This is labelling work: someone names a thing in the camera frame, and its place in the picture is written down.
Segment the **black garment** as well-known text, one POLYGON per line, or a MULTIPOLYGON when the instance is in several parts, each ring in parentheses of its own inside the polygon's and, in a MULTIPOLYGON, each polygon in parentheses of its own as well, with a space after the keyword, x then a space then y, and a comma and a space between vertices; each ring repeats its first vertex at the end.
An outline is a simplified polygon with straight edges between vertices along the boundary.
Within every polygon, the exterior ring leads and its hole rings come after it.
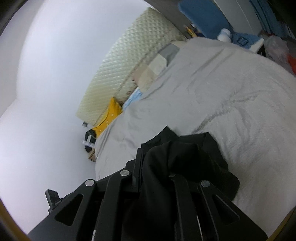
POLYGON ((189 218, 187 227, 196 232, 196 214, 202 209, 197 192, 202 181, 209 181, 230 201, 240 186, 210 133, 178 136, 165 127, 141 144, 135 163, 139 165, 140 193, 137 229, 142 240, 176 240, 180 236, 180 201, 189 218))

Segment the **wooden nightstand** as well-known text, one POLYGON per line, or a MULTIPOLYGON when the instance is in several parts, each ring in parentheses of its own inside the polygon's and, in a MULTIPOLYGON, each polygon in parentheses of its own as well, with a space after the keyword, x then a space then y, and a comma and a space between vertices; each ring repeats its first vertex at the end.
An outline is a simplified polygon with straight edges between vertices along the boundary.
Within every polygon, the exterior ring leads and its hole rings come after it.
POLYGON ((95 149, 92 149, 92 151, 89 153, 88 159, 90 161, 96 162, 95 149))

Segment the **black bag on nightstand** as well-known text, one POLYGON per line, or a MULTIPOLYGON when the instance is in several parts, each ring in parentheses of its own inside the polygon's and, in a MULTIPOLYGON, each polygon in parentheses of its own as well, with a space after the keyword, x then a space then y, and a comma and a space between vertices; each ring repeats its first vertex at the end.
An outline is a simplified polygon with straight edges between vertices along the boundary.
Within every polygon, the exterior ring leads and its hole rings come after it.
MULTIPOLYGON (((86 132, 85 134, 85 139, 86 141, 89 141, 91 143, 95 143, 96 142, 96 132, 93 129, 90 129, 86 132)), ((90 148, 88 146, 84 146, 84 149, 86 152, 91 152, 93 148, 90 148)))

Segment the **yellow pillow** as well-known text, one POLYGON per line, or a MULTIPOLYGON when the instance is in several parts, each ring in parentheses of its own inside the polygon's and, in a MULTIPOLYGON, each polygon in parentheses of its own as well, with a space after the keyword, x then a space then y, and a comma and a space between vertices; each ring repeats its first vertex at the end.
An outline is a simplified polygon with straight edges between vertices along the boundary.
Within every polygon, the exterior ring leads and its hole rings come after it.
POLYGON ((121 113, 121 105, 114 97, 112 97, 107 111, 104 113, 99 123, 92 128, 92 130, 95 131, 96 137, 99 137, 102 132, 111 124, 111 122, 115 120, 121 113))

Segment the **light blue patterned sheet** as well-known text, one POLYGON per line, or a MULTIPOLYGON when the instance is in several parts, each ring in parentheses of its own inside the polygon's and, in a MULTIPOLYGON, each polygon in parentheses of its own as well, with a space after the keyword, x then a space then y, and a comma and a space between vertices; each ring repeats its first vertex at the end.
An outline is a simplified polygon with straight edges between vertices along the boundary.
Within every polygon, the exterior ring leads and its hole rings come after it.
POLYGON ((125 111, 126 108, 133 102, 138 101, 142 96, 142 92, 139 89, 139 87, 137 87, 133 93, 129 96, 129 98, 124 102, 124 104, 122 105, 122 110, 125 111))

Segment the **grey bed sheet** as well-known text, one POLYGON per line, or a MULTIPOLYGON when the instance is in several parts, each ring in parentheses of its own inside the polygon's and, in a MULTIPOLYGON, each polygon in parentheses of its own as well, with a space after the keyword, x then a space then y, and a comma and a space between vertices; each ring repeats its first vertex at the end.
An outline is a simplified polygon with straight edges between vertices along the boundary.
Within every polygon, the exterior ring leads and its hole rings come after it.
POLYGON ((99 136, 96 179, 165 127, 211 134, 240 181, 234 203, 267 235, 295 206, 295 77, 280 65, 230 43, 189 40, 99 136))

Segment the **cream quilted headboard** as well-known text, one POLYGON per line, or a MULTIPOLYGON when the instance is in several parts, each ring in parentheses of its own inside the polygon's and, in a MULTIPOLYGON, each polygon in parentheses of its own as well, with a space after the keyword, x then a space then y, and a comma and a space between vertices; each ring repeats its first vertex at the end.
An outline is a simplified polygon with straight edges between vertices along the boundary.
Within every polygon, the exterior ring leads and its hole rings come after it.
POLYGON ((185 36, 161 13, 147 8, 113 44, 93 76, 76 116, 97 125, 110 99, 124 103, 135 90, 132 76, 163 47, 185 36))

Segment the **patchwork beige grey pillow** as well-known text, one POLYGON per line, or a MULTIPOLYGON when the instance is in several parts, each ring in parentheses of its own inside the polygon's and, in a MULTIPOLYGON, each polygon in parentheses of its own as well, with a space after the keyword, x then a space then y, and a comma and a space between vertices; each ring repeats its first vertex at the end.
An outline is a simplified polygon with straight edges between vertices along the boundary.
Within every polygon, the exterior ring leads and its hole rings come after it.
POLYGON ((142 63, 136 69, 132 79, 137 84, 140 92, 145 92, 150 88, 152 83, 171 63, 185 43, 185 41, 173 41, 170 44, 167 44, 147 62, 142 63))

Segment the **red orange plastic bag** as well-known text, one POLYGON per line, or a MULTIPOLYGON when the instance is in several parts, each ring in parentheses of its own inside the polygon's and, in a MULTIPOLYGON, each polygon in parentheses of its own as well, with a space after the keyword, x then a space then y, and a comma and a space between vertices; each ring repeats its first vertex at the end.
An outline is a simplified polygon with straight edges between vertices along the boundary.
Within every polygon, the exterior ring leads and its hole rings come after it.
POLYGON ((290 64, 292 71, 294 74, 296 74, 296 58, 294 58, 291 55, 288 55, 288 63, 290 64))

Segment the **folded blue jeans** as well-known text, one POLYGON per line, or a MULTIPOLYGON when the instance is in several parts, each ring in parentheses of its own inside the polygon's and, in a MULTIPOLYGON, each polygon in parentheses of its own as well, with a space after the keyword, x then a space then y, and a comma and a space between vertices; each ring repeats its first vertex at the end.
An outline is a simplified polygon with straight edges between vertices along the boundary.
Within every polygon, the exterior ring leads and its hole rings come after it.
POLYGON ((255 44, 259 40, 260 40, 260 37, 257 35, 251 35, 246 33, 232 34, 232 43, 245 49, 250 49, 251 45, 255 44))

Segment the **white plush toy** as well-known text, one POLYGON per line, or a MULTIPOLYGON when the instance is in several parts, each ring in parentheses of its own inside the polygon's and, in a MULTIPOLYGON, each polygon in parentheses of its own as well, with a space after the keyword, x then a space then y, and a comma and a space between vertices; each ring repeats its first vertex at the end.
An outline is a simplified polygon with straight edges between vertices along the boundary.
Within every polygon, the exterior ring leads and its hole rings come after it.
POLYGON ((232 34, 230 32, 230 30, 223 28, 219 35, 217 36, 217 40, 221 41, 221 42, 227 42, 227 43, 231 43, 232 42, 232 34))

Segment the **white plastic bag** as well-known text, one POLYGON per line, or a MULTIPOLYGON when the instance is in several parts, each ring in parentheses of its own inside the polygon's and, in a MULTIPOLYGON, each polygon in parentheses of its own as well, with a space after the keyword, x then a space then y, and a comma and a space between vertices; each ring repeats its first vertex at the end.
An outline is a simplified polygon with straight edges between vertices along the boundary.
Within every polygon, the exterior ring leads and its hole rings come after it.
POLYGON ((282 67, 287 67, 289 65, 288 56, 290 51, 285 40, 282 40, 278 36, 270 36, 264 42, 264 47, 267 55, 274 62, 281 65, 282 67))

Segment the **bottles on side shelf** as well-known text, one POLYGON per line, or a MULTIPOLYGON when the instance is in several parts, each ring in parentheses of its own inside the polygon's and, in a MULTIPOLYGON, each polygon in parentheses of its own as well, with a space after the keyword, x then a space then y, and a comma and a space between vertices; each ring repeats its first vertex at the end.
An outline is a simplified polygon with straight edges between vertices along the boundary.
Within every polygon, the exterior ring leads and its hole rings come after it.
POLYGON ((184 28, 186 29, 187 33, 192 37, 198 37, 198 30, 195 28, 195 25, 193 23, 190 23, 189 25, 184 25, 184 28))

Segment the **blue curtain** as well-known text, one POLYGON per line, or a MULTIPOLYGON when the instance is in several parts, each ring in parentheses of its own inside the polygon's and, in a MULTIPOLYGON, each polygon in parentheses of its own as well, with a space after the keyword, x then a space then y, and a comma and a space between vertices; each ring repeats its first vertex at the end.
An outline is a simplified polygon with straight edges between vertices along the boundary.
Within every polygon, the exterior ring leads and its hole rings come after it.
POLYGON ((267 1, 249 0, 255 13, 261 23, 261 26, 268 34, 274 34, 279 37, 285 36, 282 24, 277 20, 267 1))

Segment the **grey wardrobe cabinet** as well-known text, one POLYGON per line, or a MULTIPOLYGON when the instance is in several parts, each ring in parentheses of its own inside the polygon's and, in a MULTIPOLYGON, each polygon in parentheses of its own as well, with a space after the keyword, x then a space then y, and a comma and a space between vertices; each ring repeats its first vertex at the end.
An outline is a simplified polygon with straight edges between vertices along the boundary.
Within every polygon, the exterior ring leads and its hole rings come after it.
POLYGON ((249 0, 214 0, 235 32, 258 35, 261 23, 249 0))

